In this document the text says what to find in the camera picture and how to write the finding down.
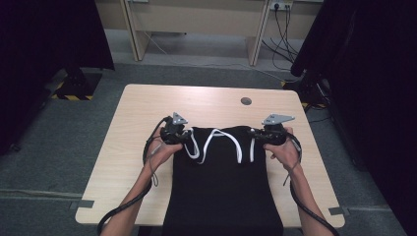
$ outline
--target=person's right hand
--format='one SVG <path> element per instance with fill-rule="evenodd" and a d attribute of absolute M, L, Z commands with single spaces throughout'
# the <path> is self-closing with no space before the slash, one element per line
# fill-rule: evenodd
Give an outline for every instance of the person's right hand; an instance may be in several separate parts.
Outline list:
<path fill-rule="evenodd" d="M 285 127 L 285 130 L 293 134 L 291 127 Z M 265 144 L 264 149 L 272 152 L 271 159 L 276 158 L 282 163 L 287 171 L 290 171 L 298 163 L 298 151 L 292 143 L 291 139 L 287 138 L 285 143 L 280 146 Z"/>
<path fill-rule="evenodd" d="M 151 156 L 151 166 L 153 170 L 156 170 L 159 165 L 163 164 L 172 154 L 182 149 L 182 144 L 177 145 L 166 145 L 160 137 L 159 127 L 153 135 L 153 141 L 149 145 L 147 156 Z"/>

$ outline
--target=power outlet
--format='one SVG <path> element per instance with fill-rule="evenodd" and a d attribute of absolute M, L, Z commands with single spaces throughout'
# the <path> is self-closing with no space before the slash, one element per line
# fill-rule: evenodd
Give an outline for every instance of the power outlet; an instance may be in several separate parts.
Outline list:
<path fill-rule="evenodd" d="M 275 11 L 275 4 L 279 5 L 278 11 L 291 11 L 293 0 L 272 0 L 270 2 L 270 9 Z"/>

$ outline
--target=black cloth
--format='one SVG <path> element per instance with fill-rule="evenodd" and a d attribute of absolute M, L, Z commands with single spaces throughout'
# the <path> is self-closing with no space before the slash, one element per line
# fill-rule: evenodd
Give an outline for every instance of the black cloth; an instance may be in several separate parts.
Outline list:
<path fill-rule="evenodd" d="M 183 148 L 174 155 L 172 193 L 162 235 L 282 235 L 283 226 L 270 192 L 266 154 L 255 143 L 250 161 L 251 137 L 246 126 L 222 129 L 239 142 L 243 158 L 227 137 L 213 137 L 207 156 L 203 148 L 213 128 L 193 128 L 200 158 Z M 185 146 L 194 154 L 194 146 Z"/>

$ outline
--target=gray carpet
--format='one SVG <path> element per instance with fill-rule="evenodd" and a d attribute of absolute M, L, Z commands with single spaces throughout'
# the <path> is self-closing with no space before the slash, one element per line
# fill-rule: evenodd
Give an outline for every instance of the gray carpet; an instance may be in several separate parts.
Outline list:
<path fill-rule="evenodd" d="M 0 235 L 94 235 L 94 226 L 76 222 L 73 206 L 128 84 L 280 89 L 276 78 L 257 71 L 117 64 L 116 71 L 103 71 L 91 101 L 49 99 L 21 138 L 22 149 L 0 157 Z M 311 109 L 307 117 L 319 121 L 329 115 Z M 369 173 L 352 165 L 331 119 L 311 123 L 311 128 L 347 213 L 341 235 L 405 235 Z M 287 229 L 285 235 L 302 234 Z"/>

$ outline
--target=hazard tape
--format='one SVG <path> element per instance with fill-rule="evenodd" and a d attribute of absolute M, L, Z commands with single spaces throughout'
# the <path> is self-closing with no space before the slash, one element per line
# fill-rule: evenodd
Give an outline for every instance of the hazard tape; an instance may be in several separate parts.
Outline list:
<path fill-rule="evenodd" d="M 62 94 L 53 94 L 51 98 L 54 99 L 63 99 L 63 100 L 92 100 L 92 95 L 62 95 Z"/>

